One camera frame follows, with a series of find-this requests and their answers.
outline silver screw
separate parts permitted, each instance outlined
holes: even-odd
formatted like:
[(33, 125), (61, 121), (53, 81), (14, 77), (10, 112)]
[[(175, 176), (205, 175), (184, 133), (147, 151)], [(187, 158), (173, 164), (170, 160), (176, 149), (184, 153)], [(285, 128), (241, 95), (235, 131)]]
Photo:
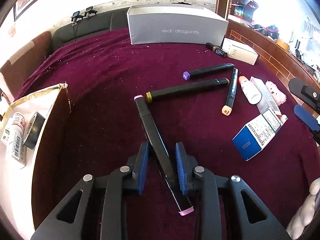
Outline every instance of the silver screw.
[(196, 172), (199, 172), (199, 173), (204, 172), (204, 167), (202, 167), (202, 166), (196, 166), (196, 167), (195, 167), (195, 171), (196, 171)]
[(91, 174), (87, 174), (87, 175), (84, 175), (84, 176), (83, 176), (83, 180), (84, 180), (84, 181), (90, 181), (90, 180), (92, 180), (92, 178), (93, 178), (93, 177), (92, 177)]
[(234, 175), (234, 176), (231, 177), (231, 180), (234, 181), (234, 182), (239, 182), (241, 179), (240, 179), (239, 176)]
[(121, 168), (120, 168), (120, 171), (121, 172), (128, 172), (130, 170), (130, 167), (128, 167), (128, 166), (122, 166)]

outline purple velvet cloth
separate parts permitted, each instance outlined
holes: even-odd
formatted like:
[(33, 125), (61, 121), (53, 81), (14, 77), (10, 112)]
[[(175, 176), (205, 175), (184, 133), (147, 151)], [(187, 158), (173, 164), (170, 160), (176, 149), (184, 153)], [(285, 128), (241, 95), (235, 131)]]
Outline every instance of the purple velvet cloth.
[[(56, 202), (85, 174), (107, 175), (137, 154), (145, 135), (134, 96), (186, 84), (184, 71), (222, 63), (235, 64), (239, 76), (272, 81), (287, 95), (287, 102), (280, 106), (287, 122), (251, 160), (245, 162), (232, 143), (239, 130), (259, 115), (239, 85), (230, 116), (221, 113), (227, 87), (155, 102), (149, 109), (169, 154), (182, 141), (199, 165), (220, 176), (241, 176), (286, 227), (307, 197), (309, 184), (320, 177), (320, 161), (316, 143), (294, 115), (296, 102), (284, 85), (259, 60), (252, 66), (223, 59), (199, 44), (131, 45), (128, 30), (62, 47), (30, 76), (18, 95), (57, 83), (69, 85), (74, 106), (57, 166)], [(203, 80), (229, 79), (231, 73), (216, 72)], [(142, 196), (128, 198), (127, 208), (129, 239), (194, 239), (196, 212), (185, 217), (178, 214), (153, 160)]]

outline brown chair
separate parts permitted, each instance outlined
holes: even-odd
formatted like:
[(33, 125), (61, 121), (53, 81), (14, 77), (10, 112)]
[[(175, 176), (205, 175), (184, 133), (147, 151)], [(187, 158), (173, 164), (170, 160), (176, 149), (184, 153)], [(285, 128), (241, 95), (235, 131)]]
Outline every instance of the brown chair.
[(0, 88), (10, 103), (27, 78), (46, 60), (51, 41), (49, 31), (40, 34), (13, 54), (0, 68)]

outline black tape roll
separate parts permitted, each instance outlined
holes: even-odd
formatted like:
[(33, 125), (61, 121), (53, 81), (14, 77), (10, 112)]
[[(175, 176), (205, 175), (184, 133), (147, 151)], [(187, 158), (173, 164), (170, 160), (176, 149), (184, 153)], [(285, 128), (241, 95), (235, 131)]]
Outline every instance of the black tape roll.
[(45, 118), (38, 112), (35, 112), (33, 117), (30, 119), (26, 133), (23, 137), (23, 144), (31, 150), (33, 150), (37, 144), (44, 120)]

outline cream colored box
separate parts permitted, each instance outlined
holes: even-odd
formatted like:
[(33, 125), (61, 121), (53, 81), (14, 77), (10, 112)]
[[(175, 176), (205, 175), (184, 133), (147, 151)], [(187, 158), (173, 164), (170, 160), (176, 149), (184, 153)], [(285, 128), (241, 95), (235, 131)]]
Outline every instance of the cream colored box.
[(228, 54), (228, 57), (241, 60), (243, 62), (254, 65), (258, 58), (258, 53), (247, 44), (224, 39), (222, 49)]

